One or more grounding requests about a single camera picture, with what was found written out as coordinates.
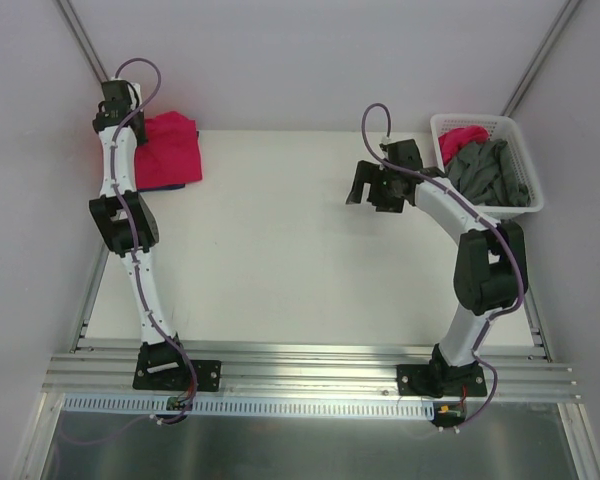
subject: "gray cloth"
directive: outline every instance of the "gray cloth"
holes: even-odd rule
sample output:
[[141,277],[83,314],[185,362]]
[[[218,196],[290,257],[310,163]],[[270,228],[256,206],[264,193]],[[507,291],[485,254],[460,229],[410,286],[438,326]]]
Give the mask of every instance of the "gray cloth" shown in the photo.
[[474,205],[529,205],[529,189],[516,178],[506,140],[471,142],[445,170],[451,184]]

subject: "laundry basket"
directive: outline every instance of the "laundry basket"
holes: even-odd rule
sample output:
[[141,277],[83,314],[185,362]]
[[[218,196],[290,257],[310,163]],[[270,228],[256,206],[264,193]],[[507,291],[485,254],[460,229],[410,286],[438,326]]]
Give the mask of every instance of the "laundry basket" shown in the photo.
[[538,212],[544,207],[544,197],[540,190],[538,175],[529,156],[529,151],[522,139],[522,133],[516,122],[509,117],[497,115],[469,115],[469,114],[438,114],[431,117],[431,133],[436,151],[436,164],[444,171],[442,154],[438,137],[454,128],[479,125],[489,132],[490,140],[506,140],[511,150],[513,168],[518,181],[529,189],[530,202],[528,207],[492,207],[489,205],[476,205],[476,209],[482,213],[506,220],[517,217],[523,213]]

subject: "gray floor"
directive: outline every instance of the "gray floor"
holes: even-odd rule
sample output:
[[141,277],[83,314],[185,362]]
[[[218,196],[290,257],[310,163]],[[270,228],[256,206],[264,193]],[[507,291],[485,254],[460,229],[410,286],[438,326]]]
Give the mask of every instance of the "gray floor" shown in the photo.
[[[92,440],[133,418],[63,413],[61,424]],[[422,422],[193,417],[142,420],[101,445],[55,445],[44,479],[577,479],[551,405],[492,405],[459,435]]]

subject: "black mounting plate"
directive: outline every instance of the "black mounting plate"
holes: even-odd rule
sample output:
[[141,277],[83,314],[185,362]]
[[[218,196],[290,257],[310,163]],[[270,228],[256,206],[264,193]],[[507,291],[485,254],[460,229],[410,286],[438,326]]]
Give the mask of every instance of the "black mounting plate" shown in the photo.
[[[198,380],[198,392],[217,392],[220,389],[222,362],[218,360],[189,360]],[[133,376],[134,390],[166,390],[183,392],[191,385],[191,372],[186,366],[148,373],[138,364]]]
[[[398,393],[401,397],[405,396],[420,396],[409,387],[409,379],[414,375],[426,373],[429,365],[426,363],[419,364],[407,364],[398,365],[397,371],[397,382],[398,382]],[[476,368],[477,372],[472,375],[464,384],[454,384],[445,386],[444,396],[445,397],[462,397],[462,385],[467,387],[467,397],[486,397],[487,396],[487,385],[484,381],[484,372],[482,368]]]

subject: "plastic basket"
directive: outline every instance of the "plastic basket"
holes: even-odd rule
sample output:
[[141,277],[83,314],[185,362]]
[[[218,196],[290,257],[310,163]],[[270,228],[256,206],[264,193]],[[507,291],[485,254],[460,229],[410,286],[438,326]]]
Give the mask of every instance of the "plastic basket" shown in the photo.
[[480,125],[489,132],[491,140],[506,140],[511,149],[513,168],[518,181],[529,189],[530,202],[528,207],[492,207],[488,205],[476,205],[476,209],[499,220],[517,217],[523,213],[538,212],[544,207],[544,196],[540,189],[538,175],[533,167],[531,156],[522,139],[522,133],[516,122],[509,117],[497,115],[469,115],[469,114],[438,114],[431,117],[431,133],[436,152],[436,164],[444,171],[442,154],[438,137],[454,128]]

